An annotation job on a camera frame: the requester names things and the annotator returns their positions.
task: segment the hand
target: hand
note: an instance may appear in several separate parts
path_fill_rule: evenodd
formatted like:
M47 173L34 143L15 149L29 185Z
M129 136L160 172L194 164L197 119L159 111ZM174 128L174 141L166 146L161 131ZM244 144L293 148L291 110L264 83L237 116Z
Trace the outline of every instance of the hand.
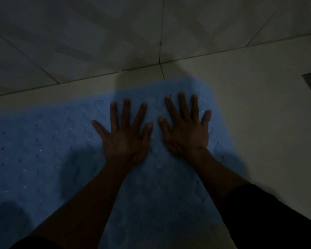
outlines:
M102 148L105 159L109 162L119 162L133 166L144 161L150 146L150 135L153 124L149 122L145 125L142 134L139 129L144 119L147 109L146 102L141 104L139 111L132 125L130 119L130 100L124 99L122 110L122 124L119 127L117 117L117 106L111 103L111 132L109 133L97 121L92 121L92 126L102 138Z
M211 119L211 110L207 110L199 122L198 97L191 98L191 114L189 113L184 92L179 92L181 116L173 105L169 96L165 97L165 104L173 120L173 129L163 117L158 117L162 130L163 140L167 149L174 155L182 156L189 162L198 158L199 153L206 150L209 142L208 123Z

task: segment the wall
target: wall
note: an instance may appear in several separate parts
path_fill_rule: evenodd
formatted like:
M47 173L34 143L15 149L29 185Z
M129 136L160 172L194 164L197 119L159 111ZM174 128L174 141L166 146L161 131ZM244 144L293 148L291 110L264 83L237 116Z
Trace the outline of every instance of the wall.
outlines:
M311 0L0 0L0 95L310 33Z

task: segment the forearm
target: forearm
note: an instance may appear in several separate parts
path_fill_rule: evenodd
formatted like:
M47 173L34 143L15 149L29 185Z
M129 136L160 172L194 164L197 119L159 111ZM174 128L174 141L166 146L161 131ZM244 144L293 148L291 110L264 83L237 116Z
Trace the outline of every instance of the forearm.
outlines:
M117 193L129 172L124 161L107 163L83 189L31 234L63 248L98 248Z
M195 169L219 211L222 201L229 192L240 185L249 183L218 162L206 148L199 150L188 161Z

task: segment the finger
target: finger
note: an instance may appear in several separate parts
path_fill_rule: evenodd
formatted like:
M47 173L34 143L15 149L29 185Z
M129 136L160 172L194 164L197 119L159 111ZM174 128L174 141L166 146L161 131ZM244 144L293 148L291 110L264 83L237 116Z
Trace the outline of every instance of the finger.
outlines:
M122 110L122 127L129 126L129 118L130 118L130 100L128 98L124 99L123 102L123 110Z
M169 124L168 124L167 120L164 117L159 116L158 122L160 125L160 129L162 132L163 139L168 140L170 138L170 128L169 128Z
M134 120L133 125L132 125L133 128L139 129L141 127L141 123L142 123L142 121L144 119L144 116L145 116L147 108L148 108L148 105L144 101L141 104L141 106L140 106L140 108L139 108L139 110L138 110L138 112L136 114L135 120Z
M211 114L212 114L212 111L211 111L211 110L207 110L207 111L205 112L205 114L204 114L204 116L203 116L203 118L202 118L202 122L201 122L201 124L202 124L203 126L208 126L209 121L210 121L210 119L211 119Z
M166 104L166 107L168 109L170 116L173 119L173 123L175 124L176 122L178 122L180 120L181 117L180 117L180 114L178 113L177 109L173 105L172 100L170 99L170 97L168 95L165 96L165 104Z
M148 122L142 131L142 143L143 143L143 145L149 145L150 144L150 136L152 133L152 129L153 129L153 123Z
M102 140L104 140L108 136L108 131L98 121L93 120L91 121L91 124L100 135Z
M185 98L185 93L184 92L179 92L178 93L178 101L180 103L180 110L181 110L181 115L183 119L190 119L189 115L189 108L187 105L187 100Z
M117 105L114 101L111 102L111 131L115 132L119 129L119 120L117 118Z
M191 98L191 116L195 122L199 122L199 107L197 94L194 94Z

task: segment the sleeve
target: sleeve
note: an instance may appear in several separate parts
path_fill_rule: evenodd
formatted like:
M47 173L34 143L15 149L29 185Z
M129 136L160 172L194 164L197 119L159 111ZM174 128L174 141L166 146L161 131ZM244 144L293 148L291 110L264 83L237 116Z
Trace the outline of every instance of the sleeve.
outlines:
M62 249L56 243L45 238L26 237L15 244L10 249Z
M311 248L311 220L253 184L232 190L221 216L238 249Z

